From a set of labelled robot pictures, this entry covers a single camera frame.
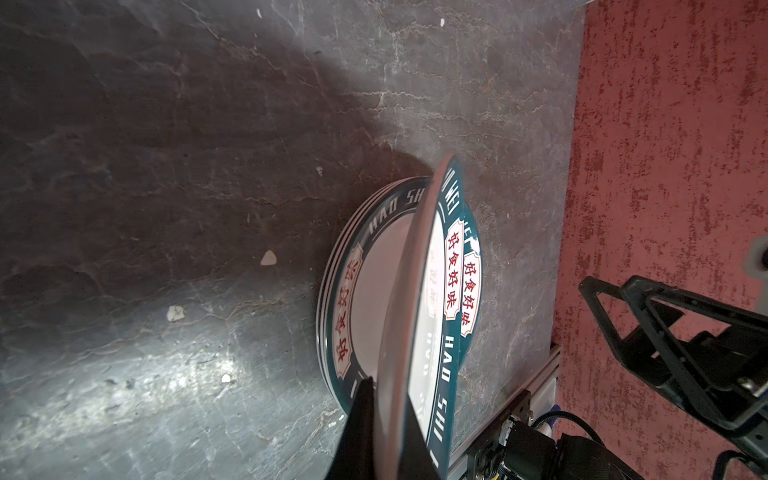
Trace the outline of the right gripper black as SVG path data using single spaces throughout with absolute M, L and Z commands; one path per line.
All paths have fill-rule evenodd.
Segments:
M 639 276 L 621 287 L 587 277 L 579 292 L 625 369 L 753 461 L 767 460 L 765 317 Z M 625 302 L 638 326 L 621 336 L 602 296 Z M 687 314 L 726 328 L 683 340 L 672 326 Z

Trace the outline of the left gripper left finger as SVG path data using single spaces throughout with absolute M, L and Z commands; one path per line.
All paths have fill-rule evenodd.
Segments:
M 373 452 L 374 380 L 358 388 L 326 480 L 376 478 Z

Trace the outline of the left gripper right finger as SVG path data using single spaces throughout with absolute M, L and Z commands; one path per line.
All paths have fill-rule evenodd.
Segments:
M 439 480 L 430 452 L 425 444 L 410 399 L 405 402 L 403 447 L 399 460 L 399 480 Z

